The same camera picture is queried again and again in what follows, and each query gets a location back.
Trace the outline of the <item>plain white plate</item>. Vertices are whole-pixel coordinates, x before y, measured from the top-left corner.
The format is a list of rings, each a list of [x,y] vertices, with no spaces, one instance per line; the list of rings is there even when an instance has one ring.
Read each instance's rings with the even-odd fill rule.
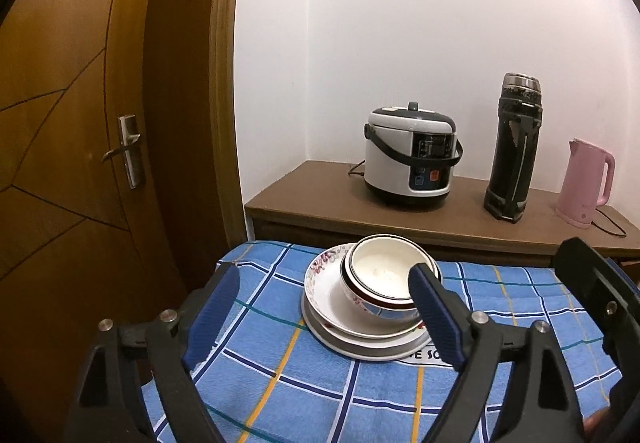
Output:
[[[432,340],[424,327],[416,327],[393,339],[359,339],[355,336],[340,335],[320,322],[308,300],[300,301],[300,311],[309,331],[327,348],[352,359],[367,362],[389,362],[405,359],[424,349]]]

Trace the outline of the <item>red rimmed bowl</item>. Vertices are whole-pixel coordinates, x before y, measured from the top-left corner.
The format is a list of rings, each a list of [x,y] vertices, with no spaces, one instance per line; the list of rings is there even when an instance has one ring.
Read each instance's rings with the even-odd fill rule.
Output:
[[[378,305],[366,298],[360,297],[357,293],[356,286],[349,279],[345,259],[341,262],[341,286],[347,299],[355,304],[356,307],[359,307],[361,311],[369,314],[370,316],[381,317],[381,319],[393,322],[415,321],[420,316],[416,307],[409,307],[408,309],[390,309],[389,307]]]

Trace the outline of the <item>steel enamel bowl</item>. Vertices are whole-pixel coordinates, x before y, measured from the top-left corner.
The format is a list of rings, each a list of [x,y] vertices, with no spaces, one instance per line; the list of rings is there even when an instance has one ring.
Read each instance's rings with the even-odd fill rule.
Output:
[[[411,302],[409,272],[416,264],[424,264],[442,282],[438,264],[418,244],[396,235],[371,235],[347,251],[343,281],[361,298],[404,307]]]

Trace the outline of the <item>white dish pink pattern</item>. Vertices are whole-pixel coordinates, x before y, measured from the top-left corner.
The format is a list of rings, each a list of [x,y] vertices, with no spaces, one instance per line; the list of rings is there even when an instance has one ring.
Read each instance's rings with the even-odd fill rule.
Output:
[[[363,310],[352,302],[341,284],[341,267],[344,256],[354,245],[344,244],[326,249],[308,265],[305,277],[305,296],[323,325],[337,333],[369,340],[425,333],[420,319],[394,322],[382,319]]]

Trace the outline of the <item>pink electric kettle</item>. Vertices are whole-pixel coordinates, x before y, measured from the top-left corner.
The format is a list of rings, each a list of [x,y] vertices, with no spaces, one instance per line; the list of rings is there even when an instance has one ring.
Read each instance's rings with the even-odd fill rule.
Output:
[[[589,229],[597,207],[610,200],[615,158],[604,148],[574,138],[554,211],[566,223]]]

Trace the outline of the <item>blue plaid cloth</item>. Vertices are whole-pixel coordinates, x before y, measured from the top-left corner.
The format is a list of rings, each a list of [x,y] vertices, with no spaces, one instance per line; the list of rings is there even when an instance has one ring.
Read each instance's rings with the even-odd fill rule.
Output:
[[[417,442],[454,383],[433,345],[399,362],[337,354],[306,327],[300,301],[311,247],[252,241],[227,255],[238,299],[193,378],[229,442]],[[495,321],[548,322],[590,415],[608,403],[620,372],[602,335],[552,270],[442,263],[444,284]]]

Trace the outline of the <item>black thermos flask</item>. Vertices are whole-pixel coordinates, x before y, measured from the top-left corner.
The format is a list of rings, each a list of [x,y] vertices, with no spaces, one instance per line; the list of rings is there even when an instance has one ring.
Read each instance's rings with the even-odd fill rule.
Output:
[[[498,103],[494,161],[484,208],[495,218],[520,221],[527,203],[542,123],[541,87],[526,74],[504,75]]]

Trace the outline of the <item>brown wooden door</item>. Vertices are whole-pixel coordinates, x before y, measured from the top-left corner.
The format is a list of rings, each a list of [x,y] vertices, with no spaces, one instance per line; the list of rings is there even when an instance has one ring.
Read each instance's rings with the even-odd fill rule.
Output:
[[[102,319],[149,321],[245,241],[235,0],[1,0],[1,437],[58,442]],[[137,117],[130,189],[117,119]]]

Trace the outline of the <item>white black rice cooker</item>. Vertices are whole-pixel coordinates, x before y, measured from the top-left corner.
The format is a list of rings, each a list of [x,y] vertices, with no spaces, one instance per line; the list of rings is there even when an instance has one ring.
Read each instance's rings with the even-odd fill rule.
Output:
[[[373,109],[363,125],[363,181],[373,194],[403,208],[439,207],[463,147],[454,119],[411,102]]]

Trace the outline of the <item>brown wooden cabinet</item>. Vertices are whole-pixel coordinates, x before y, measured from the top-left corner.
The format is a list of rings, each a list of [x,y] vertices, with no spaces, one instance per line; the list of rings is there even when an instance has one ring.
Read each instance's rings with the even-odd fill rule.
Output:
[[[606,206],[589,229],[565,223],[554,212],[553,192],[533,189],[521,221],[499,221],[483,207],[486,184],[456,176],[437,208],[398,208],[383,202],[346,163],[305,161],[245,206],[254,235],[331,247],[376,233],[415,241],[438,261],[516,267],[550,267],[559,244],[579,236],[604,257],[639,278],[639,229]]]

